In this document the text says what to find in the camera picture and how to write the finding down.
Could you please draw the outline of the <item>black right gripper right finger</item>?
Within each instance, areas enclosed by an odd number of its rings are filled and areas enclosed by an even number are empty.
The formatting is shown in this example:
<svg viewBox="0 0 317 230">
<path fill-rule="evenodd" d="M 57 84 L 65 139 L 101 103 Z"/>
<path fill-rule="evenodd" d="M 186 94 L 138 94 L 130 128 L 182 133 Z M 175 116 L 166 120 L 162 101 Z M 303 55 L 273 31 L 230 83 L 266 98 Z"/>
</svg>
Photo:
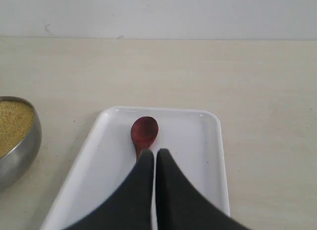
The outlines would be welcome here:
<svg viewBox="0 0 317 230">
<path fill-rule="evenodd" d="M 159 230 L 247 229 L 194 188 L 168 149 L 160 149 L 157 153 L 156 212 Z"/>
</svg>

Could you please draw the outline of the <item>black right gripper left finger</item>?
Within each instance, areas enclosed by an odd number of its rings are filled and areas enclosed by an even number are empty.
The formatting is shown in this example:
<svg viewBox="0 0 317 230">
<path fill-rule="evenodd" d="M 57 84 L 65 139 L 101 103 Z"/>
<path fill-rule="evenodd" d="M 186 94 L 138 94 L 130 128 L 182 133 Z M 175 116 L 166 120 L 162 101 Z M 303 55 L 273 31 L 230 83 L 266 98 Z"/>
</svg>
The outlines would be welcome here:
<svg viewBox="0 0 317 230">
<path fill-rule="evenodd" d="M 150 230 L 154 155 L 143 150 L 122 184 L 97 209 L 68 230 Z"/>
</svg>

